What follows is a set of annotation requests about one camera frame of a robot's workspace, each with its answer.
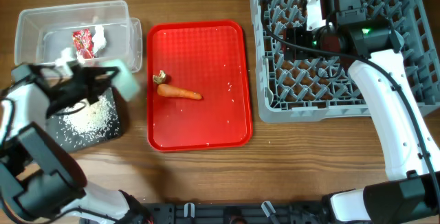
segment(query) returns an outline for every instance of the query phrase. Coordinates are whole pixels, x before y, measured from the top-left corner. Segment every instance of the gray dish rack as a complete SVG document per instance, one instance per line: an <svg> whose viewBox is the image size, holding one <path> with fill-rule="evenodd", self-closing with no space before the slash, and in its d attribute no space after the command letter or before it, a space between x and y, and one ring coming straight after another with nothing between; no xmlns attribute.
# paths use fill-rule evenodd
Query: gray dish rack
<svg viewBox="0 0 440 224"><path fill-rule="evenodd" d="M319 59L284 60L281 44L265 34L268 26L281 38L287 27L302 25L306 18L299 0L250 0L256 46L258 113L264 122L317 122L331 117L369 116L360 90L342 70L336 79L319 78ZM422 0L362 0L367 17L385 16L404 37L402 50L406 75L422 115L440 107L440 65ZM260 22L264 12L264 24ZM333 76L339 58L319 67L320 76Z"/></svg>

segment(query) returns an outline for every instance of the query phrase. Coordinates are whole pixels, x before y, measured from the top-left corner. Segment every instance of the wooden table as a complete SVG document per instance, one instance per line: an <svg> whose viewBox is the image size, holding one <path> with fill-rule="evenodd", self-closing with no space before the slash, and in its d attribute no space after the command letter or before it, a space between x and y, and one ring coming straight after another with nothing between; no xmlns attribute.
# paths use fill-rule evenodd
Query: wooden table
<svg viewBox="0 0 440 224"><path fill-rule="evenodd" d="M0 87L10 84L20 11L93 1L108 0L0 0ZM146 142L146 96L142 91L129 103L131 127L122 138L72 154L90 181L123 189L141 202L260 203L319 199L387 180L382 149L369 117L302 124L260 120L249 0L125 1L130 15L141 20L143 35L153 25L168 22L232 19L243 27L251 69L254 136L242 148L155 152ZM436 42L440 41L439 1L424 0ZM144 68L136 76L145 88ZM429 115L426 122L434 139L440 141L440 111ZM76 219L60 222L75 223ZM0 223L10 223L3 213Z"/></svg>

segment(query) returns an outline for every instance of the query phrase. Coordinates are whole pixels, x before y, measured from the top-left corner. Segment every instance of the orange carrot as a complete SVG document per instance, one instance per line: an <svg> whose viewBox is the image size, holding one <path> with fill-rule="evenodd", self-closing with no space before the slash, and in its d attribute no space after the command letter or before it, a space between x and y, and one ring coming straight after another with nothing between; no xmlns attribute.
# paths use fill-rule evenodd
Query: orange carrot
<svg viewBox="0 0 440 224"><path fill-rule="evenodd" d="M157 94L163 97L189 98L192 100L201 100L201 94L193 91L181 89L168 84L157 86Z"/></svg>

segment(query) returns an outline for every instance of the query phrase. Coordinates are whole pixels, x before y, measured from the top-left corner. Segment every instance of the transparent box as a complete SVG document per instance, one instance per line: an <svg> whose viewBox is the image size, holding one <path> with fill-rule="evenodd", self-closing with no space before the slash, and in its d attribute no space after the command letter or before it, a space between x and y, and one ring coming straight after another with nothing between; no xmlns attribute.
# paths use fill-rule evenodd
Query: transparent box
<svg viewBox="0 0 440 224"><path fill-rule="evenodd" d="M125 1L104 1L23 10L15 36L15 64L52 64L61 51L72 48L72 34L95 26L104 27L107 45L88 65L123 59L132 71L142 66L142 31L138 19L131 19Z"/></svg>

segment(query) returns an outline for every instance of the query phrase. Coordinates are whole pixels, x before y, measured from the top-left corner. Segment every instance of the red cutting board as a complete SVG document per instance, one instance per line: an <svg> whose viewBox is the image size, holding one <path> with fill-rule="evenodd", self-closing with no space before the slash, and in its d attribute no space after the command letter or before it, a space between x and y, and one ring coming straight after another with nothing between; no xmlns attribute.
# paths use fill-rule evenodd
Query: red cutting board
<svg viewBox="0 0 440 224"><path fill-rule="evenodd" d="M153 75L203 100L157 94ZM242 146L252 136L243 30L234 21L172 23L147 38L147 139L162 152Z"/></svg>

